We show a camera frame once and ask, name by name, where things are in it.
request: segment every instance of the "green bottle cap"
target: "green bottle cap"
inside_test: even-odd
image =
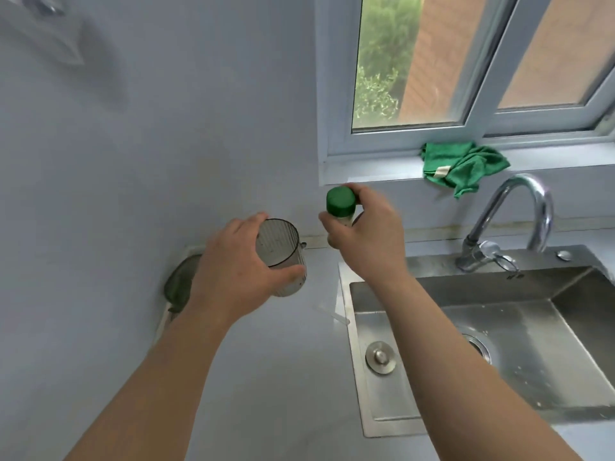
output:
[[[338,186],[327,192],[327,211],[334,217],[350,217],[356,208],[357,197],[349,187]]]

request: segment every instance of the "faucet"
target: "faucet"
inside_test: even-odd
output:
[[[519,272],[519,267],[509,255],[503,255],[500,247],[492,241],[482,241],[480,237],[491,219],[500,208],[506,196],[516,187],[526,186],[534,198],[534,230],[528,241],[527,249],[537,253],[544,251],[553,224],[553,198],[550,190],[537,177],[521,173],[508,178],[497,188],[485,211],[463,241],[461,255],[455,265],[461,271],[470,273],[486,263],[495,262],[505,271]]]

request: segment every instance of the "left arm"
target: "left arm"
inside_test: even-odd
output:
[[[65,461],[181,461],[209,367],[231,325],[300,277],[272,271],[255,249],[258,214],[233,220],[207,243],[190,301]]]

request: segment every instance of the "person's left hand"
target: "person's left hand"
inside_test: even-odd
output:
[[[271,270],[258,257],[258,229],[266,219],[266,213],[233,219],[207,241],[187,307],[211,311],[230,326],[305,274],[303,265]]]

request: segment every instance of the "green cloth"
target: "green cloth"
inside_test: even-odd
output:
[[[453,188],[455,199],[466,192],[477,192],[483,176],[498,173],[511,165],[496,149],[477,147],[473,142],[428,142],[422,147],[421,158],[425,162],[425,178],[435,184]]]

